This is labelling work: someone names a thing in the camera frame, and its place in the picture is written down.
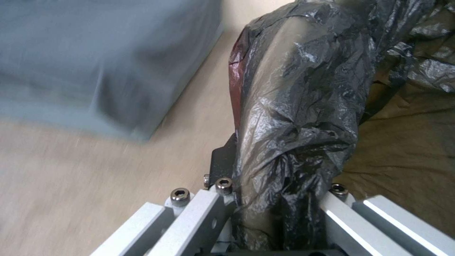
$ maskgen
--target plastic bag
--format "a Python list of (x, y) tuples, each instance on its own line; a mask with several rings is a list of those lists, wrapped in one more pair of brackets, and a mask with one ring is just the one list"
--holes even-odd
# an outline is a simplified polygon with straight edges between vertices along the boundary
[(319, 200), (354, 152), (375, 68), (433, 6), (296, 1), (245, 27), (229, 60), (240, 247), (322, 246)]

